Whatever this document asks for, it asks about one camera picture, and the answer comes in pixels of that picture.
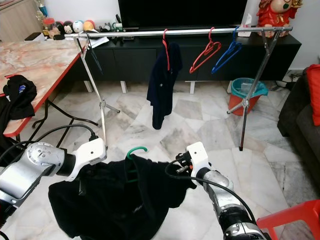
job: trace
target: gray sofa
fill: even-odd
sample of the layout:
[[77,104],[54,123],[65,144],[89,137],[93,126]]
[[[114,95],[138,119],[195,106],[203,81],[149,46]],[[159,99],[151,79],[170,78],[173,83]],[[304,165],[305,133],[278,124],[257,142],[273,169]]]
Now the gray sofa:
[[306,69],[286,99],[277,124],[282,136],[290,137],[320,186],[320,126],[312,119]]

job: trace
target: black garment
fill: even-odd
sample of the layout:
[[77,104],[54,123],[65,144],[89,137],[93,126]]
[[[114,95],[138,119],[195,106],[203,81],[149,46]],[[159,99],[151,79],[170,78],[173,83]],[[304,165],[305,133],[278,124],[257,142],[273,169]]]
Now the black garment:
[[165,116],[172,112],[172,95],[179,71],[182,69],[180,47],[176,43],[170,43],[169,49],[170,71],[165,47],[160,52],[149,80],[149,88],[146,99],[153,106],[152,126],[161,129]]
[[[78,177],[86,194],[79,196],[79,181],[49,187],[49,200],[60,228],[69,237],[83,240],[150,240],[169,208],[183,202],[190,180],[165,174],[167,162],[131,155],[109,164],[86,165]],[[137,169],[138,181],[128,182],[125,169]],[[172,172],[179,168],[175,165]]]
[[[9,120],[24,119],[35,115],[31,102],[37,95],[37,89],[34,83],[24,76],[13,75],[3,87],[3,92],[9,96],[10,101],[6,97],[0,98],[0,154],[12,146],[9,138],[3,135]],[[0,162],[0,166],[6,166],[5,162],[11,162],[20,152],[17,149],[10,152],[4,161]]]

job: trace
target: white wall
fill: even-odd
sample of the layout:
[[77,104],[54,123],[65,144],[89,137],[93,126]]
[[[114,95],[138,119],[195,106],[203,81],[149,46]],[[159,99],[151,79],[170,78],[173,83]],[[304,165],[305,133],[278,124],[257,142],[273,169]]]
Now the white wall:
[[45,0],[44,4],[56,21],[92,20],[96,29],[120,15],[118,0]]
[[[260,0],[248,0],[245,15],[252,15],[252,24],[258,22],[256,16]],[[304,69],[311,64],[320,62],[320,0],[303,0],[303,6],[298,9],[295,19],[290,20],[293,26],[291,32],[302,43],[293,63],[292,70]]]
[[[258,21],[256,13],[260,0],[247,0],[245,16],[252,15],[252,23]],[[56,21],[93,20],[98,25],[115,22],[116,14],[120,14],[118,0],[45,0],[50,17]],[[302,46],[290,69],[304,69],[311,64],[319,63],[320,54],[320,0],[303,0],[298,9],[296,19],[291,20],[291,34]]]

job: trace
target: red table edge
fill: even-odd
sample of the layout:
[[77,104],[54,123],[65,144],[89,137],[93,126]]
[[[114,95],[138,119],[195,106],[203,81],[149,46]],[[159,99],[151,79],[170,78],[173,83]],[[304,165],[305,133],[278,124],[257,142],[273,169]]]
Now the red table edge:
[[[67,72],[69,71],[69,69],[75,64],[75,62],[78,60],[80,54],[78,53],[75,58],[72,60],[72,62],[69,64],[69,66],[63,71],[63,73],[61,74],[61,76],[57,79],[57,81],[55,81],[55,83],[52,85],[52,87],[49,89],[49,91],[46,92],[46,94],[43,96],[43,98],[38,102],[38,104],[33,108],[34,109],[34,113],[36,113],[38,111],[38,109],[41,107],[41,105],[46,101],[46,99],[49,97],[49,95],[53,92],[53,90],[56,88],[56,86],[60,83],[60,81],[64,78],[64,76],[67,74]],[[30,119],[32,118],[32,116],[30,117],[26,117],[23,119],[22,123],[20,124],[20,126],[18,127],[17,130],[15,130],[14,132],[10,132],[10,133],[5,133],[3,134],[5,137],[15,137],[17,135],[19,135],[21,133],[21,131],[25,128],[25,126],[27,125],[27,123],[30,121]]]

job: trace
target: red bucket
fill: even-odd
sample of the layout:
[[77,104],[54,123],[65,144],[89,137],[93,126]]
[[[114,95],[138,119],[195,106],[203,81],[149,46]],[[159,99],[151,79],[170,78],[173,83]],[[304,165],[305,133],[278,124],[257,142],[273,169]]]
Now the red bucket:
[[[256,104],[258,99],[260,98],[260,96],[261,95],[250,98],[248,113],[250,113],[251,109],[254,107],[254,105]],[[241,103],[242,100],[243,100],[243,98],[231,94],[230,100],[229,100],[229,110],[232,109],[233,107],[235,107],[236,105],[238,105],[239,103]],[[237,110],[235,110],[233,112],[233,114],[238,115],[238,116],[242,116],[244,114],[244,107],[243,106],[239,107]]]

